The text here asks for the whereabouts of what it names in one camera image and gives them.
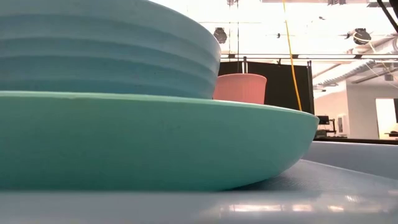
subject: teal bowl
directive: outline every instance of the teal bowl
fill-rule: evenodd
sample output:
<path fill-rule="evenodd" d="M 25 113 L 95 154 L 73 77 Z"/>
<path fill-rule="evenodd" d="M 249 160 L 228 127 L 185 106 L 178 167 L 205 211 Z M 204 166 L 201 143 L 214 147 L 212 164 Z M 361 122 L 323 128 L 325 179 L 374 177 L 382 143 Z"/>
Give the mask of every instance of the teal bowl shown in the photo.
<path fill-rule="evenodd" d="M 220 45 L 147 0 L 0 1 L 0 91 L 211 99 Z"/>
<path fill-rule="evenodd" d="M 279 175 L 314 115 L 103 93 L 0 92 L 0 190 L 224 190 Z"/>

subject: black backdrop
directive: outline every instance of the black backdrop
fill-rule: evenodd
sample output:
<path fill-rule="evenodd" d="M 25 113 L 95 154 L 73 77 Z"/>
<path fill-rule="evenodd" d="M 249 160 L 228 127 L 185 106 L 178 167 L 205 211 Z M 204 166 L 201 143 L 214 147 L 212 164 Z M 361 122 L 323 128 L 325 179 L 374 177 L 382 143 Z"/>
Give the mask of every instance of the black backdrop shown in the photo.
<path fill-rule="evenodd" d="M 242 62 L 239 63 L 239 73 L 242 72 Z M 305 112 L 314 114 L 312 98 L 312 80 L 306 66 L 295 66 L 298 93 Z M 238 72 L 237 62 L 222 62 L 220 75 Z M 267 78 L 266 99 L 264 104 L 280 106 L 294 110 L 299 109 L 295 94 L 292 69 L 290 65 L 272 63 L 248 62 L 248 73 L 262 75 Z"/>

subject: pink cup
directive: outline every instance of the pink cup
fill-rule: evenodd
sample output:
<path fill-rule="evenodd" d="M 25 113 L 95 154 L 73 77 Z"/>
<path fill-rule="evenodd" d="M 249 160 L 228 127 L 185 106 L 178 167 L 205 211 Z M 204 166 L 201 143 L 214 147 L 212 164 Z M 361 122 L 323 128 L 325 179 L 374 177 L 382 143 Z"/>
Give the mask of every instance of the pink cup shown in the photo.
<path fill-rule="evenodd" d="M 217 78 L 215 100 L 264 104 L 267 79 L 255 74 L 230 74 Z"/>

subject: table surface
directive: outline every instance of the table surface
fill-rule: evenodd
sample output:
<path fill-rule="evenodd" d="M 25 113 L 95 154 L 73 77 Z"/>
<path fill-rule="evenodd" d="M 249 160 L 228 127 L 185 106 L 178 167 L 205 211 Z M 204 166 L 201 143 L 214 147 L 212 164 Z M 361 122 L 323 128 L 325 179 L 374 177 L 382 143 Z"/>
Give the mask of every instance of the table surface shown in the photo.
<path fill-rule="evenodd" d="M 224 192 L 1 192 L 0 223 L 398 223 L 398 181 L 299 161 Z"/>

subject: light blue bowl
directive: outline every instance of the light blue bowl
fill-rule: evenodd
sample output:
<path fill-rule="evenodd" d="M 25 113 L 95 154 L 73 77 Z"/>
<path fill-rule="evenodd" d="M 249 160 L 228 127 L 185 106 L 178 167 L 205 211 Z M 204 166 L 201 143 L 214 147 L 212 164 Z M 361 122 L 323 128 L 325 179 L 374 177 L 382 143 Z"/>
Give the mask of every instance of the light blue bowl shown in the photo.
<path fill-rule="evenodd" d="M 224 190 L 279 175 L 318 118 L 170 96 L 0 92 L 0 190 Z"/>
<path fill-rule="evenodd" d="M 0 90 L 212 97 L 220 46 L 147 0 L 0 1 Z"/>

